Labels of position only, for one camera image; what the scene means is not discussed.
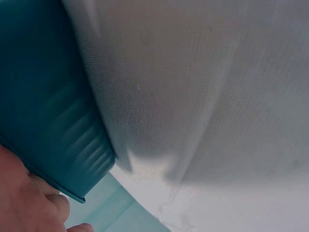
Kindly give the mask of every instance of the light teal surface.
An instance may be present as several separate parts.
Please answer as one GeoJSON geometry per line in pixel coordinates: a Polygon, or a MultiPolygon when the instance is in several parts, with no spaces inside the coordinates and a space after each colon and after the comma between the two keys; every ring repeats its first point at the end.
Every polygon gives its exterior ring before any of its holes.
{"type": "Polygon", "coordinates": [[[70,199],[67,228],[87,222],[95,232],[169,232],[111,174],[87,194],[86,200],[80,204],[70,199]]]}

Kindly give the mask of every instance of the finger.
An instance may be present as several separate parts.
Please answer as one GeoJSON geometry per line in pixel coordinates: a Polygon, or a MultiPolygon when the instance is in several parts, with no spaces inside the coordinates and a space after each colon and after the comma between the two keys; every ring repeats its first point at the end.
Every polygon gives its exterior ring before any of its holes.
{"type": "Polygon", "coordinates": [[[45,180],[43,180],[42,178],[38,177],[37,175],[33,174],[33,173],[30,173],[29,174],[29,177],[31,178],[31,180],[33,182],[35,182],[41,192],[45,195],[45,196],[49,196],[49,195],[57,195],[59,194],[59,190],[51,187],[49,184],[46,183],[45,180]]]}
{"type": "Polygon", "coordinates": [[[69,200],[63,195],[49,195],[46,198],[56,206],[59,216],[64,223],[70,215],[69,200]]]}
{"type": "Polygon", "coordinates": [[[92,225],[83,223],[68,229],[68,232],[94,232],[92,225]]]}
{"type": "Polygon", "coordinates": [[[20,158],[2,145],[0,145],[0,158],[0,169],[4,174],[24,175],[28,172],[20,158]]]}

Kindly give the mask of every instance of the teal plastic bottle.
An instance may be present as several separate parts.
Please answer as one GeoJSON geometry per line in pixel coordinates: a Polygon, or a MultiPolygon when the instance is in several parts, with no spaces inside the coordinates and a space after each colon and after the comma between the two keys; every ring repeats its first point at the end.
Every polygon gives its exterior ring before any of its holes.
{"type": "Polygon", "coordinates": [[[0,144],[82,203],[114,164],[57,0],[0,1],[0,144]]]}

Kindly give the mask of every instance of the hand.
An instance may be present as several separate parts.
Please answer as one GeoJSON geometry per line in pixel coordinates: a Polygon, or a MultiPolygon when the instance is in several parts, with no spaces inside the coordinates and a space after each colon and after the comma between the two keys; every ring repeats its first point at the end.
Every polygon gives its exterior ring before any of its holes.
{"type": "Polygon", "coordinates": [[[86,223],[66,230],[69,214],[68,199],[0,145],[0,231],[93,232],[86,223]]]}

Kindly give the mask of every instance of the white fabric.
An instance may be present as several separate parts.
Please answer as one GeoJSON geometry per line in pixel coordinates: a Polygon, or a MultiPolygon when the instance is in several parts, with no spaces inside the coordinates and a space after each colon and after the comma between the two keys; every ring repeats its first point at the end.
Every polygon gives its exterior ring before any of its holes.
{"type": "Polygon", "coordinates": [[[173,232],[309,228],[309,1],[64,0],[118,155],[173,232]]]}

